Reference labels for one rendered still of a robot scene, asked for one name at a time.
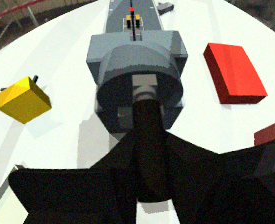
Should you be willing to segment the black l-shaped bar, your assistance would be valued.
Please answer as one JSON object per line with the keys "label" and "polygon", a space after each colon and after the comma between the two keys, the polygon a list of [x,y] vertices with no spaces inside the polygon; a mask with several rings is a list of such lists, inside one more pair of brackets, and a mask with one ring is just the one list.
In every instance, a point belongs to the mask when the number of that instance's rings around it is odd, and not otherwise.
{"label": "black l-shaped bar", "polygon": [[[35,75],[35,76],[33,76],[32,81],[35,81],[35,83],[36,83],[37,79],[39,79],[39,76]],[[0,91],[4,91],[4,89],[7,89],[7,88],[0,88]]]}

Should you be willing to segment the yellow rectangular block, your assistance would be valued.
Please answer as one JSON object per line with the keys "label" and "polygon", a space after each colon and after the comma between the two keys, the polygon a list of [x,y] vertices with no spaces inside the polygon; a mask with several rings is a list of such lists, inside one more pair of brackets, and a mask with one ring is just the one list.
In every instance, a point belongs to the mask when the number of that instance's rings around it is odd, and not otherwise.
{"label": "yellow rectangular block", "polygon": [[28,123],[52,109],[49,96],[31,77],[24,77],[0,92],[0,112],[20,123]]}

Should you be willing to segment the dark red block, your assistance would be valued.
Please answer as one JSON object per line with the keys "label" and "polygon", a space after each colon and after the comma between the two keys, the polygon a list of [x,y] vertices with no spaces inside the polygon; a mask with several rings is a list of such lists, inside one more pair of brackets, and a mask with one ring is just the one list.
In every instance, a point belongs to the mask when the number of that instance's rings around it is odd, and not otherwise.
{"label": "dark red block", "polygon": [[270,124],[269,127],[261,129],[261,131],[254,133],[254,145],[273,143],[275,140],[275,123]]}

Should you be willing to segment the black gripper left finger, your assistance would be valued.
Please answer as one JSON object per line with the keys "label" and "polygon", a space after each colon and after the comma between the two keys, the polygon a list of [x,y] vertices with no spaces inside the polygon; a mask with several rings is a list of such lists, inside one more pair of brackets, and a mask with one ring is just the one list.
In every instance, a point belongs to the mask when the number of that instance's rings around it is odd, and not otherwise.
{"label": "black gripper left finger", "polygon": [[137,224],[133,129],[90,168],[19,168],[8,184],[28,213],[97,213],[109,224]]}

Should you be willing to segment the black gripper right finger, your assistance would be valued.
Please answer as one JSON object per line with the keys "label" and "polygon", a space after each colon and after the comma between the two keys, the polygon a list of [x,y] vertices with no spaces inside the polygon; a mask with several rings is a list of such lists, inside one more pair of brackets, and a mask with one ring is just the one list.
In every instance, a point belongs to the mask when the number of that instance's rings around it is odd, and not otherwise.
{"label": "black gripper right finger", "polygon": [[275,167],[273,143],[226,153],[164,131],[172,202],[180,224],[213,224],[234,180]]}

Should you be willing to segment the red rectangular block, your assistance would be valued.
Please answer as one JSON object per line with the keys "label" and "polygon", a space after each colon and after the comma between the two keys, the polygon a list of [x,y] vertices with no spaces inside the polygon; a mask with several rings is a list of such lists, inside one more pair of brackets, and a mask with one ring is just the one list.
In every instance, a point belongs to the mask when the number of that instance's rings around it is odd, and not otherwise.
{"label": "red rectangular block", "polygon": [[242,45],[208,43],[204,52],[221,104],[258,104],[267,93]]}

